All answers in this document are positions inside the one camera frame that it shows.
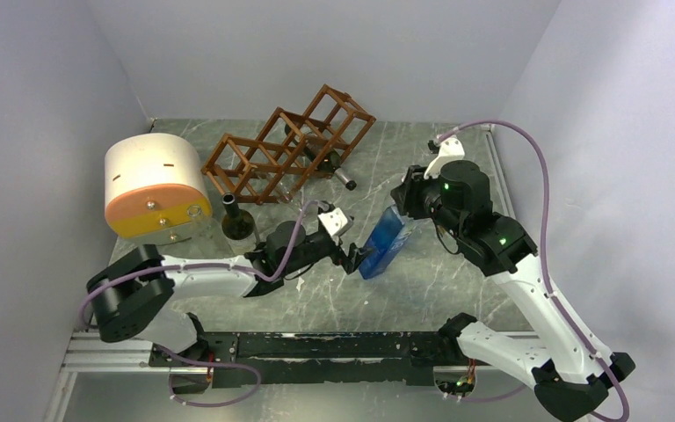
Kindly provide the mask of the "blue square bottle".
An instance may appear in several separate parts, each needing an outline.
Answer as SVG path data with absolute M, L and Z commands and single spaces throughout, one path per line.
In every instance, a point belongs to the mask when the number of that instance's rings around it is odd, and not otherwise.
M 387 207 L 365 243 L 372 253 L 359 266 L 361 277 L 371 280 L 385 273 L 410 239 L 414 228 L 412 220 L 401 215 L 396 205 Z

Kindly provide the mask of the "clear glass bottle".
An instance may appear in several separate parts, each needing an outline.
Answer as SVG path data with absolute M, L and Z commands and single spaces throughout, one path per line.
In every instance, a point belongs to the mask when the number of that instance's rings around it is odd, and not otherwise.
M 192 242 L 202 258 L 230 258 L 235 255 L 220 223 L 201 205 L 191 205 L 187 208 L 187 215 L 192 227 Z

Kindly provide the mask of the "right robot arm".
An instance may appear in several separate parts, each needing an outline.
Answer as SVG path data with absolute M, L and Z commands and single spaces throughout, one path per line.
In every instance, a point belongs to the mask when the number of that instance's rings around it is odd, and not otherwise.
M 456 243 L 457 253 L 490 278 L 516 305 L 536 333 L 531 342 L 512 338 L 468 314 L 449 319 L 439 334 L 448 363 L 482 361 L 531 389 L 560 421 L 579 421 L 635 369 L 627 353 L 602 342 L 551 279 L 545 253 L 515 219 L 493 211 L 490 181 L 468 160 L 453 160 L 432 174 L 412 165 L 391 197 L 400 215 L 430 220 Z

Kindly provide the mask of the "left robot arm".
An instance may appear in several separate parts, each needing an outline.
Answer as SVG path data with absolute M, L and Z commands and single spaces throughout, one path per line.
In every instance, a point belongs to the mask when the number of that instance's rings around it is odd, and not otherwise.
M 194 366 L 207 357 L 208 341 L 200 320 L 174 310 L 174 302 L 268 295 L 282 287 L 288 275 L 323 259 L 353 273 L 373 249 L 356 244 L 343 249 L 341 236 L 351 225 L 352 218 L 338 211 L 321 214 L 311 234 L 300 222 L 286 221 L 254 250 L 231 258 L 180 258 L 142 245 L 90 279 L 79 313 L 92 310 L 94 326 L 106 343 L 142 339 Z

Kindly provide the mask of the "dark wine bottle left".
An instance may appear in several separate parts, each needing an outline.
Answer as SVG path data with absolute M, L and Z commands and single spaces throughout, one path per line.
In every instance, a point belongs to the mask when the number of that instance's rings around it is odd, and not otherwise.
M 254 234 L 256 223 L 253 216 L 242 210 L 233 193 L 221 197 L 225 215 L 221 219 L 221 230 L 230 240 L 241 241 Z

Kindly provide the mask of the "brown wooden wine rack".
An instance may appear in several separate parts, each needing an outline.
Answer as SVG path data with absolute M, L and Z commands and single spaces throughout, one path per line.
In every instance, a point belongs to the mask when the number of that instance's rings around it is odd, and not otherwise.
M 276 108 L 252 138 L 226 133 L 200 172 L 242 203 L 288 203 L 313 178 L 341 178 L 342 166 L 376 118 L 327 84 L 303 112 Z

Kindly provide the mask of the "cream orange cylindrical box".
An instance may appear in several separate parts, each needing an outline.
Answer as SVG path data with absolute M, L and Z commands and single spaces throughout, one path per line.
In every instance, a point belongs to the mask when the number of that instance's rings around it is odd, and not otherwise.
M 191 216 L 212 215 L 197 150 L 166 133 L 136 135 L 105 153 L 105 220 L 134 244 L 173 244 L 192 236 Z

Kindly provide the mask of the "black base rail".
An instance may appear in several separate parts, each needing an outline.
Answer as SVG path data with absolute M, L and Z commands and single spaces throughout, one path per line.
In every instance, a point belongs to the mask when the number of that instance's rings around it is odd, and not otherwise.
M 408 386 L 454 384 L 469 359 L 450 338 L 436 331 L 333 333 L 209 332 L 186 352 L 188 360 L 223 364 L 193 366 L 171 358 L 160 346 L 149 356 L 152 368 L 190 375 L 213 389 L 262 384 L 403 382 Z

